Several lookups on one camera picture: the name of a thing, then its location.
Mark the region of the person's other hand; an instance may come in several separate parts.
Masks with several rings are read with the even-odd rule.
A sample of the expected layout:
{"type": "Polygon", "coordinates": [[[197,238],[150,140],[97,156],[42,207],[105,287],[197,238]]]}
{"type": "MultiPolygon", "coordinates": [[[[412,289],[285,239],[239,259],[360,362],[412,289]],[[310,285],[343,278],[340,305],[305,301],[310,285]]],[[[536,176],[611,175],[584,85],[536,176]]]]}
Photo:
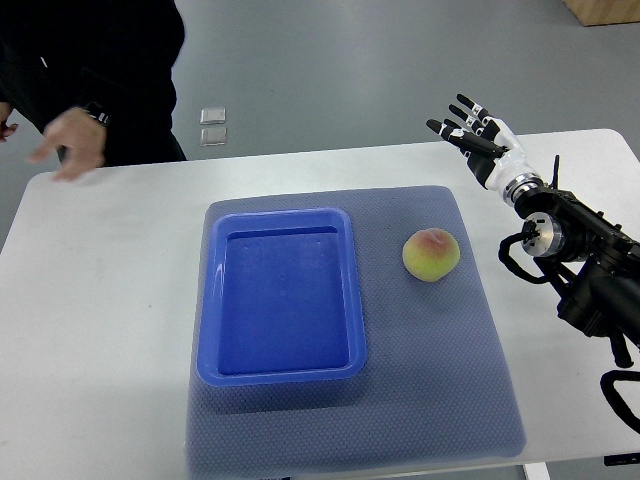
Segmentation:
{"type": "Polygon", "coordinates": [[[0,142],[5,143],[8,138],[10,138],[18,129],[19,125],[17,123],[11,123],[10,117],[13,113],[14,108],[10,103],[1,102],[0,103],[0,142]]]}

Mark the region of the person's bare hand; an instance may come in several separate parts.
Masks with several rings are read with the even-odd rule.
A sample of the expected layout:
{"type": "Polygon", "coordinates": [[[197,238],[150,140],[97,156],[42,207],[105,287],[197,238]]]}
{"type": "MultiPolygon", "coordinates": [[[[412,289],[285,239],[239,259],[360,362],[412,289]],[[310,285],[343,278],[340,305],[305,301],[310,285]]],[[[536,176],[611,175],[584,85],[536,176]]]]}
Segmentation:
{"type": "Polygon", "coordinates": [[[81,108],[72,108],[44,130],[30,163],[40,163],[60,148],[65,150],[55,180],[72,181],[105,164],[107,129],[81,108]]]}

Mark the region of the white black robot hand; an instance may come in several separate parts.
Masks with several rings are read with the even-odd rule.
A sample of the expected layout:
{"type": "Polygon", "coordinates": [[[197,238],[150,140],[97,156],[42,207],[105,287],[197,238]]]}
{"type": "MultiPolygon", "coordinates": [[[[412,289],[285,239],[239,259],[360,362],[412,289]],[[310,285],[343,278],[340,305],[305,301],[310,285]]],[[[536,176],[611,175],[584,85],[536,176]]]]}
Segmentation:
{"type": "Polygon", "coordinates": [[[461,152],[484,189],[498,193],[513,206],[521,194],[544,185],[528,164],[522,144],[502,119],[463,94],[456,96],[449,111],[456,120],[429,119],[426,126],[461,152]]]}

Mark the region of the black sleeved forearm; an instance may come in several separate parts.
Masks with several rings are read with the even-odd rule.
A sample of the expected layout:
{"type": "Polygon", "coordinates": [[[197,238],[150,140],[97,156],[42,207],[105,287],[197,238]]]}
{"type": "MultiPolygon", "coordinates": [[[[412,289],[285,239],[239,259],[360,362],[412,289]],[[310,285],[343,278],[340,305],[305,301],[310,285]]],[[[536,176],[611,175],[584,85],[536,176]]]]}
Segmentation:
{"type": "Polygon", "coordinates": [[[1,102],[42,136],[100,103],[111,115],[102,167],[183,161],[172,68],[184,40],[173,1],[4,1],[1,102]]]}

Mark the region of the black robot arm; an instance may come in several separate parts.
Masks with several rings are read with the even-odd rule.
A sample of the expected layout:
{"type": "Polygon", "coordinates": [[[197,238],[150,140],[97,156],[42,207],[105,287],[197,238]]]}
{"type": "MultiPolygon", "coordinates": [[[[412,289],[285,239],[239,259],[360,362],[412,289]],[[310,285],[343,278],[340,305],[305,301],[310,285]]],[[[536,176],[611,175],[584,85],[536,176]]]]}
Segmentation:
{"type": "Polygon", "coordinates": [[[534,173],[515,176],[500,192],[523,225],[501,241],[499,260],[531,284],[550,284],[560,319],[587,337],[609,340],[617,367],[602,375],[600,388],[618,418],[638,430],[638,416],[616,389],[639,379],[627,348],[639,343],[638,241],[534,173]]]}

